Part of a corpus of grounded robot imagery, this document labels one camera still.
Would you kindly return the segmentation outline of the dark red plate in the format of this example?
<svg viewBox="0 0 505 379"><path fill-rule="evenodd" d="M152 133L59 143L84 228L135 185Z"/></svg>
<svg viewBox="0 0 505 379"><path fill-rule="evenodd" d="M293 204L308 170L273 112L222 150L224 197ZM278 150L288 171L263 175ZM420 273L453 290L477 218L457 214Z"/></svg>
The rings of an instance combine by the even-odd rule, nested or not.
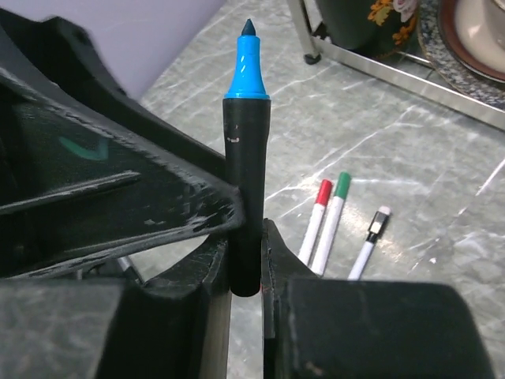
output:
<svg viewBox="0 0 505 379"><path fill-rule="evenodd" d="M504 83L504 72L493 69L491 66L475 58L462 44L455 26L455 14L458 1L441 0L438 5L438 26L442 39L452 55L467 69L494 81Z"/></svg>

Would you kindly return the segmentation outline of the steel two-tier dish rack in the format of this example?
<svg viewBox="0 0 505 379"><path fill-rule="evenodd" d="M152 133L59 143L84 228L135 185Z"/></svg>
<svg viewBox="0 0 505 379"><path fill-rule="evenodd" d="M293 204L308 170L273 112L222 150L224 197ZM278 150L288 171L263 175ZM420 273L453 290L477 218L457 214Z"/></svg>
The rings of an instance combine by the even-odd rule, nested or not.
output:
<svg viewBox="0 0 505 379"><path fill-rule="evenodd" d="M312 29L304 1L288 1L294 27L309 64L322 57L342 63L453 111L504 130L504 111L451 89L442 82L435 66L418 52L400 52L386 62L366 58L325 40L324 27Z"/></svg>

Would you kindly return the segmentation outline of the red and black mug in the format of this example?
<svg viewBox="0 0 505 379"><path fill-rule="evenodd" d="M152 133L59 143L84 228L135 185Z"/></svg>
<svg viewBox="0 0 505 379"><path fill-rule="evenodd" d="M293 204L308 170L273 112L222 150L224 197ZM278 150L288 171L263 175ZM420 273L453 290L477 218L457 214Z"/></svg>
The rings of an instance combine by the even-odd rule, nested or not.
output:
<svg viewBox="0 0 505 379"><path fill-rule="evenodd" d="M418 0L326 0L316 3L331 42L370 58L385 58L409 42Z"/></svg>

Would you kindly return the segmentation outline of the black blue highlighter marker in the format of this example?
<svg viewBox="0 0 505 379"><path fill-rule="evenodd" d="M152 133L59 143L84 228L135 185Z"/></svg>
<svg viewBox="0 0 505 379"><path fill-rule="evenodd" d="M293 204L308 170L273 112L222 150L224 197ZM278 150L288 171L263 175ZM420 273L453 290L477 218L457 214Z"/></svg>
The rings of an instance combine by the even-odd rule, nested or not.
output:
<svg viewBox="0 0 505 379"><path fill-rule="evenodd" d="M261 239L271 100L260 68L260 38L248 19L237 38L234 76L223 98L226 177L240 190L244 224L228 234L229 279L234 295L260 290Z"/></svg>

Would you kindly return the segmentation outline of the ornate grey rimmed plate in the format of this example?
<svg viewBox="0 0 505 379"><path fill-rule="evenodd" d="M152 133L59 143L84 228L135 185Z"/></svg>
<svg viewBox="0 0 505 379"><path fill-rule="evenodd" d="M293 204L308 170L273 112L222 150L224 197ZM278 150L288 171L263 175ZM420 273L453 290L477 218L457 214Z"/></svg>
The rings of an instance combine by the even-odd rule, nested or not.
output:
<svg viewBox="0 0 505 379"><path fill-rule="evenodd" d="M421 1L417 35L425 57L454 89L489 106L504 110L504 84L484 78L466 68L443 41L439 1Z"/></svg>

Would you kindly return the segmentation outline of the white pen with green tip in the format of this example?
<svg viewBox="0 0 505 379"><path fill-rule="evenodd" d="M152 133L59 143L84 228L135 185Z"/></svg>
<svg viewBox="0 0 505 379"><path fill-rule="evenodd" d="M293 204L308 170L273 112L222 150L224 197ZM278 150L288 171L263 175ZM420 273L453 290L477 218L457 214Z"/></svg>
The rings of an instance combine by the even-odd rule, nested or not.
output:
<svg viewBox="0 0 505 379"><path fill-rule="evenodd" d="M333 197L327 207L326 219L311 264L311 270L318 276L324 274L324 269L327 265L331 247L342 216L342 210L350 188L350 182L350 174L346 171L341 172Z"/></svg>

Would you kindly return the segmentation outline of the beige ceramic bowl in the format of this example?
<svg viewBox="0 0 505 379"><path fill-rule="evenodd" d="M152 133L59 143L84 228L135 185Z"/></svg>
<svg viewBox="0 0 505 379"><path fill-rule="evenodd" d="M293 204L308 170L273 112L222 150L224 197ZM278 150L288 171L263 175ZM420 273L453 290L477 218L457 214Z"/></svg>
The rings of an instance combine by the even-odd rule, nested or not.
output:
<svg viewBox="0 0 505 379"><path fill-rule="evenodd" d="M504 1L459 1L455 27L462 45L477 61L504 72Z"/></svg>

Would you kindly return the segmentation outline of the white pen with red tip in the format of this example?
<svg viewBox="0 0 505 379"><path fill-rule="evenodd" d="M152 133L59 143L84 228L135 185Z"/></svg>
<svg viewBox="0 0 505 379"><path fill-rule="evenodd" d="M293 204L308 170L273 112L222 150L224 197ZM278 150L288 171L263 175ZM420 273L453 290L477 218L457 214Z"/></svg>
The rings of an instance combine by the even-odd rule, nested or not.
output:
<svg viewBox="0 0 505 379"><path fill-rule="evenodd" d="M331 181L324 179L312 207L312 213L309 218L309 223L306 228L301 248L298 251L298 259L304 264L308 265L312 249L314 247L316 237L318 235L324 213L331 195L333 184Z"/></svg>

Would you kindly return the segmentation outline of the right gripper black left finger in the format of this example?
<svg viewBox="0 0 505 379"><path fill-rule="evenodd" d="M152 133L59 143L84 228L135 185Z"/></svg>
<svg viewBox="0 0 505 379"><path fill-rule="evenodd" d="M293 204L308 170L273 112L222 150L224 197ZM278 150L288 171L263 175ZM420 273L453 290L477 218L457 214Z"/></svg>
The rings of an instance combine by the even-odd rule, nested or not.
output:
<svg viewBox="0 0 505 379"><path fill-rule="evenodd" d="M120 279L3 280L4 378L224 378L230 301L224 238L143 287Z"/></svg>

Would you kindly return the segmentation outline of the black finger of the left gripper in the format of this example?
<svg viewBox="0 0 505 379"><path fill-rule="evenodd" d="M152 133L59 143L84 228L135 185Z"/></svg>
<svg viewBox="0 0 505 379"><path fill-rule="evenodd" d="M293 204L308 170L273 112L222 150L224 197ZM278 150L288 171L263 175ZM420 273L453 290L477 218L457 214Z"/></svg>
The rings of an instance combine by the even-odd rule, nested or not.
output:
<svg viewBox="0 0 505 379"><path fill-rule="evenodd" d="M234 187L1 72L2 276L56 276L243 219Z"/></svg>
<svg viewBox="0 0 505 379"><path fill-rule="evenodd" d="M68 95L215 177L226 178L224 156L126 94L82 27L62 17L32 21L6 9L1 10L1 26L23 55Z"/></svg>

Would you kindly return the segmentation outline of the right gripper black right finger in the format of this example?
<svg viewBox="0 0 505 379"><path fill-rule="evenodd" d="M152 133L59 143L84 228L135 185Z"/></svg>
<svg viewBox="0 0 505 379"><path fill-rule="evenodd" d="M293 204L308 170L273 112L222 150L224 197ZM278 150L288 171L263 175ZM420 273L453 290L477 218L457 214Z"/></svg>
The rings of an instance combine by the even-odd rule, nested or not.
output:
<svg viewBox="0 0 505 379"><path fill-rule="evenodd" d="M266 378L494 377L453 287L318 278L271 220L261 253Z"/></svg>

